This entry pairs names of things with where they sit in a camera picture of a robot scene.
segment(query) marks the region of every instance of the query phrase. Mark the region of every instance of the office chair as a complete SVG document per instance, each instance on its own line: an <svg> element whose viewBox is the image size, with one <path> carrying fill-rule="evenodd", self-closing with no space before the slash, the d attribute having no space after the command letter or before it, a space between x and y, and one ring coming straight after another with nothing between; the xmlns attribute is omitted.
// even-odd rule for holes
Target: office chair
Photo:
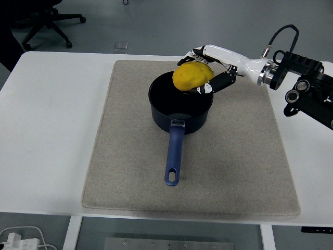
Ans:
<svg viewBox="0 0 333 250"><path fill-rule="evenodd" d="M22 45L26 50L30 50L31 46L28 41L31 40L37 32L46 26L48 29L52 28L66 41L66 47L71 48L73 44L69 41L68 37L53 23L54 21L79 18L81 23L85 23L86 19L81 14L59 14L58 10L54 8L55 5L60 4L62 0L32 0L30 4L25 6L25 14L36 14L31 19L35 21L34 26L24 38Z"/></svg>

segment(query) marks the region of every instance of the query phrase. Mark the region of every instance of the power adapter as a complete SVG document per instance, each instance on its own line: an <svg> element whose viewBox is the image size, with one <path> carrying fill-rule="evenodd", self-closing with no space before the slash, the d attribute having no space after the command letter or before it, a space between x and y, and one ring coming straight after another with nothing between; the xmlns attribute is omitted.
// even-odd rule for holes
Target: power adapter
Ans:
<svg viewBox="0 0 333 250"><path fill-rule="evenodd" d="M38 250L39 239L21 240L21 235L10 233L7 242L4 243L4 250Z"/></svg>

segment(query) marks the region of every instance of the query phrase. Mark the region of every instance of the felt mat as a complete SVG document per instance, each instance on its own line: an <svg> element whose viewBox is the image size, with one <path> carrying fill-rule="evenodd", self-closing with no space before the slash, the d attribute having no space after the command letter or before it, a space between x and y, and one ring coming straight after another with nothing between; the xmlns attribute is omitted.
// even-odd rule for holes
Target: felt mat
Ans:
<svg viewBox="0 0 333 250"><path fill-rule="evenodd" d="M209 64L214 73L223 71ZM87 208L294 216L300 207L266 87L246 77L214 94L207 120L185 135L179 184L164 182L169 134L148 89L176 62L119 60L88 169Z"/></svg>

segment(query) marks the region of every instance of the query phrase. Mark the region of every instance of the chair base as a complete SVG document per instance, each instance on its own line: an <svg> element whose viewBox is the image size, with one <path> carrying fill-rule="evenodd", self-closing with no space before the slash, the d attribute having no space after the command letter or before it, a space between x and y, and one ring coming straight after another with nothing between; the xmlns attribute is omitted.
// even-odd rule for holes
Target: chair base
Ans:
<svg viewBox="0 0 333 250"><path fill-rule="evenodd" d="M28 41L31 40L37 32L43 27L47 26L49 29L53 29L56 31L66 42L66 47L71 48L73 44L69 41L68 37L56 26L53 22L59 20L67 20L67 19L74 19L79 18L81 23L86 22L86 18L83 17L81 14L58 14L58 10L52 8L48 11L39 12L37 17L33 19L36 21L30 32L27 36L23 39L22 45L25 50L30 50L31 46L28 44Z"/></svg>

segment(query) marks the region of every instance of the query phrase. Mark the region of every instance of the white cable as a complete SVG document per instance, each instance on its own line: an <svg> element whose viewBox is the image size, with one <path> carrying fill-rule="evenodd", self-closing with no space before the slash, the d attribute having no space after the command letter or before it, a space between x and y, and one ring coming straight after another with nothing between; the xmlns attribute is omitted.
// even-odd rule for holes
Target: white cable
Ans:
<svg viewBox="0 0 333 250"><path fill-rule="evenodd" d="M45 246L45 247L52 247L52 248L54 248L55 250L58 250L55 246L53 246L53 245L50 245L50 244L45 244L45 245L38 245L37 247L42 247L42 246Z"/></svg>
<svg viewBox="0 0 333 250"><path fill-rule="evenodd" d="M42 231L41 231L38 227L35 227L35 226L23 226L23 227L11 227L11 228L5 228L4 230L2 230L2 231L0 232L0 236L1 236L1 234L2 234L3 232L5 232L6 230L9 230L9 229L18 229L18 228L35 228L35 229L37 229L37 230L40 232L41 237L42 237L42 241L43 241L43 245L41 245L41 246L44 246L44 247L45 247L45 250L47 250L47 246L51 246L51 245L46 245L46 244L45 244L45 240L44 240L44 236L43 236Z"/></svg>

